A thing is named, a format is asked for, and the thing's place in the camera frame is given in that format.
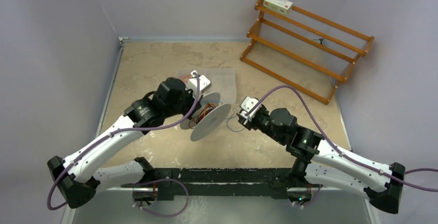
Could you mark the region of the white filament spool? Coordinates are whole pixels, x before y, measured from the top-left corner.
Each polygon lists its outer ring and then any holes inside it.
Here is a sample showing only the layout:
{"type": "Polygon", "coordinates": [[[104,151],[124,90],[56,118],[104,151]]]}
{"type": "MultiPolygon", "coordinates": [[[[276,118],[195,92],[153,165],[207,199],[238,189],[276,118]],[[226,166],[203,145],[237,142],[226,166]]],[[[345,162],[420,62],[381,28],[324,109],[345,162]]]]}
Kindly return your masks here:
{"type": "Polygon", "coordinates": [[[192,131],[191,141],[205,138],[227,118],[231,105],[222,103],[220,98],[218,92],[205,94],[200,101],[201,108],[179,124],[180,129],[192,131]]]}

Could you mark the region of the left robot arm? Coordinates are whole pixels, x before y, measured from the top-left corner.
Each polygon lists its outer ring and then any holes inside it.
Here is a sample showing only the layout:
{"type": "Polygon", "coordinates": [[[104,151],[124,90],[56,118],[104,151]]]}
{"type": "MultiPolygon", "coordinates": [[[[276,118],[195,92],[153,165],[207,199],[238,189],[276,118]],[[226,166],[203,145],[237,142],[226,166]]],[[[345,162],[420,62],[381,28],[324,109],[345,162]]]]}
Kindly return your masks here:
{"type": "Polygon", "coordinates": [[[110,128],[85,147],[65,158],[51,158],[48,168],[54,184],[46,201],[48,209],[54,211],[64,206],[52,206],[55,189],[60,191],[65,204],[75,209],[113,187],[136,183],[140,187],[150,186],[154,168],[143,157],[115,167],[102,165],[149,132],[172,128],[191,117],[200,109],[202,94],[210,87],[210,80],[196,72],[192,72],[187,83],[167,78],[156,91],[134,101],[110,128]]]}

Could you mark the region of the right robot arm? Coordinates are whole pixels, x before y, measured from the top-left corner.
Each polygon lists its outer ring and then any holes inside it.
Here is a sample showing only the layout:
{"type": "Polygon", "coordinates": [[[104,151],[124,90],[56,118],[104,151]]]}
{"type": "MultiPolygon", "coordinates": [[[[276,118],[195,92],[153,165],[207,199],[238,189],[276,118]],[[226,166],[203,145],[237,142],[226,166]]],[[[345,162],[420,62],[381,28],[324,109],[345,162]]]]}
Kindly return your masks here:
{"type": "Polygon", "coordinates": [[[299,125],[297,118],[285,108],[269,112],[261,105],[251,114],[249,110],[249,107],[241,108],[239,123],[248,130],[264,133],[296,158],[289,173],[294,185],[339,188],[367,199],[378,210],[399,212],[403,186],[385,175],[403,179],[402,164],[383,164],[342,147],[332,147],[321,134],[299,125]]]}

